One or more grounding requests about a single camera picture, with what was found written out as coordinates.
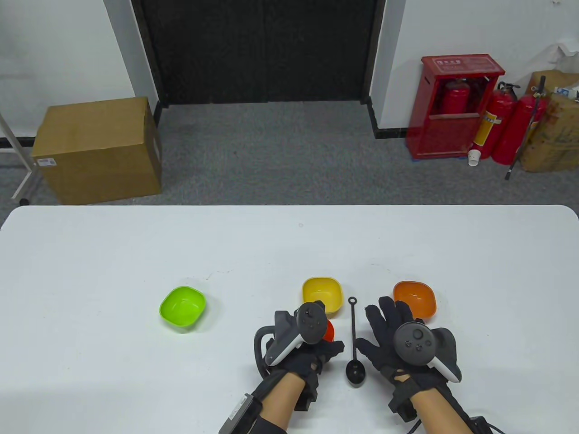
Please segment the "person's right hand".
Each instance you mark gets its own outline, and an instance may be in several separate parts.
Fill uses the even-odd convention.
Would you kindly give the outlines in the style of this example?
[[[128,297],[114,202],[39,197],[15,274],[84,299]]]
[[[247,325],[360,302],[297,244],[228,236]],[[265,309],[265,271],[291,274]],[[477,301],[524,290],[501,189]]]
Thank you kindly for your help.
[[[392,404],[402,405],[410,402],[420,392],[435,390],[444,401],[454,399],[447,378],[436,368],[426,364],[410,364],[396,351],[395,333],[400,327],[411,324],[425,326],[424,320],[415,318],[407,303],[394,301],[389,296],[379,298],[378,306],[365,308],[366,318],[374,333],[377,344],[364,338],[356,338],[355,346],[366,356],[376,370],[395,388]]]

